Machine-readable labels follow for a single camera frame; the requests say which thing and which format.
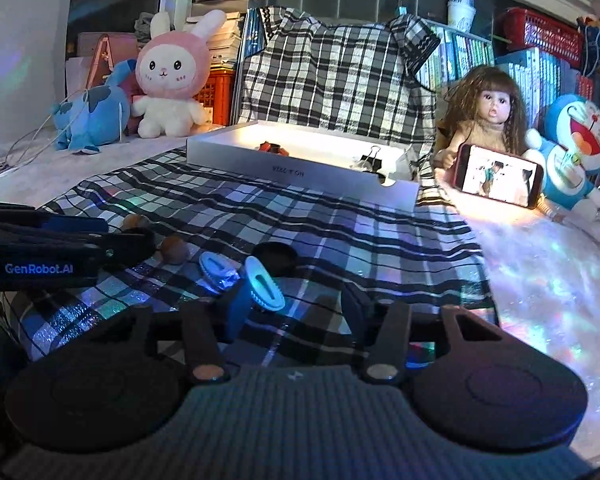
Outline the brown nut ball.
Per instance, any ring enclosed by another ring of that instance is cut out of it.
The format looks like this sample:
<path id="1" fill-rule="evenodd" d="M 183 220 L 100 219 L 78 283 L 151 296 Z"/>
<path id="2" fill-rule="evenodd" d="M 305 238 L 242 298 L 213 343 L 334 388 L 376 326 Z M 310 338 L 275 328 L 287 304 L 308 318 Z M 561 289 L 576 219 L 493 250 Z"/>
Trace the brown nut ball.
<path id="1" fill-rule="evenodd" d="M 128 214 L 122 221 L 121 230 L 147 229 L 148 226 L 149 221 L 143 214 Z"/>
<path id="2" fill-rule="evenodd" d="M 189 258 L 189 248 L 185 240 L 177 235 L 166 237 L 160 244 L 159 252 L 165 264 L 178 266 Z"/>

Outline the stack of books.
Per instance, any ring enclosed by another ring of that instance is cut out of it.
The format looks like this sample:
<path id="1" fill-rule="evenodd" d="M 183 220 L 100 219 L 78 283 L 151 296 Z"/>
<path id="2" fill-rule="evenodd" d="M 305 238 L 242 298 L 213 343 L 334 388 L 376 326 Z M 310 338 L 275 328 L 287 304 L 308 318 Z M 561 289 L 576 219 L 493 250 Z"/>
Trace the stack of books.
<path id="1" fill-rule="evenodd" d="M 208 40 L 212 70 L 229 70 L 263 47 L 259 11 L 266 0 L 193 0 L 184 30 L 197 25 L 213 10 L 225 13 L 225 22 Z"/>

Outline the black round cap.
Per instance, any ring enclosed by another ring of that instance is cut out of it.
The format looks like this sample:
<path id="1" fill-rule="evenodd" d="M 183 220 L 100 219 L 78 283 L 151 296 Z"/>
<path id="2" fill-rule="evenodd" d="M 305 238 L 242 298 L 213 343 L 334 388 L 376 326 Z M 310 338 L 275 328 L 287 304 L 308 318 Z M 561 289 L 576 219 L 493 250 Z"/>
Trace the black round cap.
<path id="1" fill-rule="evenodd" d="M 297 273 L 298 253 L 288 244 L 260 243 L 254 246 L 251 256 L 263 264 L 272 278 L 291 278 Z"/>

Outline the small black binder clip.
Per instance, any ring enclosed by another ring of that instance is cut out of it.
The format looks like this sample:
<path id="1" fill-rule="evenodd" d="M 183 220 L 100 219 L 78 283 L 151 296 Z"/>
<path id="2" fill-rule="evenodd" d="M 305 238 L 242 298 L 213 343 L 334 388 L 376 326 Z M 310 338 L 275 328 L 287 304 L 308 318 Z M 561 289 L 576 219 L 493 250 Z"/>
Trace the small black binder clip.
<path id="1" fill-rule="evenodd" d="M 354 160 L 351 168 L 360 172 L 377 172 L 382 165 L 381 160 L 378 158 L 379 153 L 380 146 L 373 145 L 366 155 Z"/>

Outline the red plastic crate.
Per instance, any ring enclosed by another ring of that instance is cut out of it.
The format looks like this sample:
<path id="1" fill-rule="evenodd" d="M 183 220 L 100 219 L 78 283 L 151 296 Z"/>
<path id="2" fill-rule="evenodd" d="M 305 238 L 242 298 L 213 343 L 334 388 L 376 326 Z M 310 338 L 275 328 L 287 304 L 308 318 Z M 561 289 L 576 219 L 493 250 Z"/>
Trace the red plastic crate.
<path id="1" fill-rule="evenodd" d="M 195 100 L 208 112 L 213 124 L 229 124 L 234 79 L 234 70 L 211 70 L 207 82 L 195 96 Z"/>

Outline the pink white bunny plush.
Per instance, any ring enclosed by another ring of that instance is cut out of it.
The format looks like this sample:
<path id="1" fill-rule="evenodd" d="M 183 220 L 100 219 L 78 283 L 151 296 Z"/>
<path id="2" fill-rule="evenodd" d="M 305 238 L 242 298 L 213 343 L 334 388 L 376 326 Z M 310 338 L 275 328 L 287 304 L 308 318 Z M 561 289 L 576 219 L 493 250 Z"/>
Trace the pink white bunny plush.
<path id="1" fill-rule="evenodd" d="M 135 68 L 143 94 L 131 105 L 132 115 L 140 118 L 141 138 L 182 138 L 205 123 L 207 113 L 195 96 L 210 75 L 208 40 L 225 22 L 223 11 L 211 10 L 188 32 L 179 32 L 171 28 L 166 12 L 151 18 L 150 41 L 140 50 Z"/>

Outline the red plastic basket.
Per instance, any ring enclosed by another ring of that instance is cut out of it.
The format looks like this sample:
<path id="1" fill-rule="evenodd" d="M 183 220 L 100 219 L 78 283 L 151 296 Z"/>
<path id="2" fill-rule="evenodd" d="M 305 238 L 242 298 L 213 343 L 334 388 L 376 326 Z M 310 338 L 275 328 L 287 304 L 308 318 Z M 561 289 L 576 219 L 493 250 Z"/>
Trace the red plastic basket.
<path id="1" fill-rule="evenodd" d="M 583 36 L 574 27 L 549 16 L 523 8 L 509 8 L 496 18 L 495 29 L 506 41 L 508 51 L 539 48 L 568 62 L 582 64 Z"/>

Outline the black white plaid cloth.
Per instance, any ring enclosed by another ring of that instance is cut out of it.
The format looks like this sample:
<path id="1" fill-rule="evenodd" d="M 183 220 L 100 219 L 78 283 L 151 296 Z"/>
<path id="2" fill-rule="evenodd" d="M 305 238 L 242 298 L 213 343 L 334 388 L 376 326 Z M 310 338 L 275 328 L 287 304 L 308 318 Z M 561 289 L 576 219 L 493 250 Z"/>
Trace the black white plaid cloth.
<path id="1" fill-rule="evenodd" d="M 257 165 L 250 176 L 210 159 L 189 162 L 177 148 L 55 197 L 47 211 L 116 229 L 141 214 L 160 234 L 180 236 L 190 255 L 181 264 L 150 258 L 88 288 L 15 296 L 2 317 L 31 359 L 133 304 L 170 311 L 210 295 L 199 256 L 242 263 L 261 243 L 288 245 L 298 260 L 279 283 L 285 306 L 250 316 L 239 359 L 325 364 L 357 356 L 339 306 L 345 285 L 423 312 L 459 306 L 497 321 L 482 249 L 430 165 L 435 99 L 415 75 L 439 37 L 411 14 L 342 26 L 277 6 L 260 15 L 265 44 L 245 61 L 239 122 L 284 144 L 305 143 L 329 162 L 293 171 L 288 156 L 250 142 L 238 152 Z"/>

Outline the pink handbag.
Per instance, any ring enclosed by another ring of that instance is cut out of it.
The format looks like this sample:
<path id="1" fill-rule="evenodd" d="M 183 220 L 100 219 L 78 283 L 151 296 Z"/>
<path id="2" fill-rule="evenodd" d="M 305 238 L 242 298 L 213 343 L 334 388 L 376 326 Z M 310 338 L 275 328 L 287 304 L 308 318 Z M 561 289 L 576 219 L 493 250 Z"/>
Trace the pink handbag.
<path id="1" fill-rule="evenodd" d="M 100 86 L 121 61 L 137 58 L 137 39 L 130 32 L 81 32 L 78 55 L 91 60 L 85 88 Z"/>

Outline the white shallow cardboard box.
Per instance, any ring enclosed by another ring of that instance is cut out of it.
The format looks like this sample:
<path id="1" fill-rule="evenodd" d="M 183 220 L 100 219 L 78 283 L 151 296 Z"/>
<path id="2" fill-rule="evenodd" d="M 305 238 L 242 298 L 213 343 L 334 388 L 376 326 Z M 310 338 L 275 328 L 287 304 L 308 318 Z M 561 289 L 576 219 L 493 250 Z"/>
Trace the white shallow cardboard box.
<path id="1" fill-rule="evenodd" d="M 289 155 L 260 152 L 257 148 L 263 142 L 277 143 Z M 351 168 L 373 145 L 380 146 L 378 171 L 387 177 L 385 184 L 374 172 Z M 190 165 L 407 212 L 415 209 L 420 188 L 415 177 L 416 154 L 408 145 L 281 122 L 245 122 L 191 136 L 186 142 L 186 160 Z"/>

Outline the red chili pepper toy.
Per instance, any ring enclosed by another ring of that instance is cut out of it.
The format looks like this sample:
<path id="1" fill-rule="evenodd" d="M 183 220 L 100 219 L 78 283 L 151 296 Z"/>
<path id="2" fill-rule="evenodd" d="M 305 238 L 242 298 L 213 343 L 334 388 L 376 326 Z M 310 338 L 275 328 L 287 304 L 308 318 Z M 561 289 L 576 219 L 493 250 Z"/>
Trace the red chili pepper toy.
<path id="1" fill-rule="evenodd" d="M 288 156 L 289 152 L 277 143 L 263 142 L 257 148 L 260 152 Z"/>

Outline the large black binder clip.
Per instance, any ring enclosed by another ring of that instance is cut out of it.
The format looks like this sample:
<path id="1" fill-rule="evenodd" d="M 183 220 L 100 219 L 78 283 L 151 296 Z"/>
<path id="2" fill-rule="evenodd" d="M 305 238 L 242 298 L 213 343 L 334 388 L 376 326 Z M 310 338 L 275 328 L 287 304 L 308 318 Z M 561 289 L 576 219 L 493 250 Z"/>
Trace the large black binder clip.
<path id="1" fill-rule="evenodd" d="M 375 175 L 377 176 L 377 178 L 381 184 L 385 184 L 385 180 L 387 180 L 387 177 L 385 177 L 384 174 L 381 174 L 381 172 L 379 172 L 379 171 L 375 171 Z"/>

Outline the blue Doraemon plush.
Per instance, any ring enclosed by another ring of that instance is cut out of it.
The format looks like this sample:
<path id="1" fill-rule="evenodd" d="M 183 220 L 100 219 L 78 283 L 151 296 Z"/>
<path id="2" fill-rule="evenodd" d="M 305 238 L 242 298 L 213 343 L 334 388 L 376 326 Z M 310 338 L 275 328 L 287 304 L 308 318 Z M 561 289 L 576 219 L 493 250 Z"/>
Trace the blue Doraemon plush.
<path id="1" fill-rule="evenodd" d="M 542 166 L 542 195 L 587 221 L 600 211 L 600 109 L 576 94 L 548 106 L 542 128 L 525 133 L 523 157 Z"/>

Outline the white blue hair clip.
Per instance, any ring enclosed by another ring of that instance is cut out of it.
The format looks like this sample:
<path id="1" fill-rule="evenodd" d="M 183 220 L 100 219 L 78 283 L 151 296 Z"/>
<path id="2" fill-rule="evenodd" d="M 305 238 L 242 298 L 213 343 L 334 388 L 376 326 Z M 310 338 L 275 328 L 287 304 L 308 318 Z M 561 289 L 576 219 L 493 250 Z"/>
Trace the white blue hair clip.
<path id="1" fill-rule="evenodd" d="M 240 281 L 236 266 L 223 255 L 203 252 L 198 263 L 205 279 L 219 292 L 231 289 Z"/>
<path id="2" fill-rule="evenodd" d="M 243 265 L 252 299 L 263 309 L 277 312 L 286 307 L 286 300 L 271 274 L 258 258 L 249 256 Z"/>

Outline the blue dinosaur plush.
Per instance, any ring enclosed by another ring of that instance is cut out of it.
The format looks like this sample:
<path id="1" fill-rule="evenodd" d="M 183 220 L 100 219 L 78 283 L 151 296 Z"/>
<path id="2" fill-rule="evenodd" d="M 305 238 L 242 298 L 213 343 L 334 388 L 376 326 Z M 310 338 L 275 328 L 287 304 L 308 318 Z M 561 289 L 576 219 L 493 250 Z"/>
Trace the blue dinosaur plush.
<path id="1" fill-rule="evenodd" d="M 56 150 L 98 153 L 102 145 L 120 141 L 131 117 L 131 99 L 123 84 L 135 67 L 132 58 L 121 61 L 104 84 L 53 106 Z"/>

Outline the brown haired doll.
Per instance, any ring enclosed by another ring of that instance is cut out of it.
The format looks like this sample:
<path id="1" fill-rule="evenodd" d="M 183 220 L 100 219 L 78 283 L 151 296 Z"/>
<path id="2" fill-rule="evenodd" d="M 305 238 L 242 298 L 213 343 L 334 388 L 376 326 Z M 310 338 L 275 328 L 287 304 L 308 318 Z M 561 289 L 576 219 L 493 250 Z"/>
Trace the brown haired doll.
<path id="1" fill-rule="evenodd" d="M 449 169 L 464 144 L 521 155 L 527 125 L 516 81 L 495 66 L 476 66 L 449 92 L 432 165 Z"/>

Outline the stacked paper cups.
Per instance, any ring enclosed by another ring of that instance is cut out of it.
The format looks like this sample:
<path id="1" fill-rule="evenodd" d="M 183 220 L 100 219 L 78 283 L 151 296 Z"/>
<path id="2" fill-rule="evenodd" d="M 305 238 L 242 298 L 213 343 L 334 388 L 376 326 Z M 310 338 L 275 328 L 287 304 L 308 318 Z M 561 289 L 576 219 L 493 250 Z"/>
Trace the stacked paper cups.
<path id="1" fill-rule="evenodd" d="M 474 0 L 449 0 L 447 3 L 447 24 L 460 32 L 471 32 L 475 14 Z"/>

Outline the red cased smartphone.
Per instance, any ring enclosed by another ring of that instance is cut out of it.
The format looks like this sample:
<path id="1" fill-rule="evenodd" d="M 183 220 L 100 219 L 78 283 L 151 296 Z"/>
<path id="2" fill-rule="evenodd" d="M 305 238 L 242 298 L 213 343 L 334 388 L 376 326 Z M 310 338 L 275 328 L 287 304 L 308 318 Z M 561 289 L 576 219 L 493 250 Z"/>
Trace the red cased smartphone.
<path id="1" fill-rule="evenodd" d="M 495 202 L 533 209 L 542 192 L 544 170 L 531 160 L 462 144 L 452 185 L 458 191 Z"/>

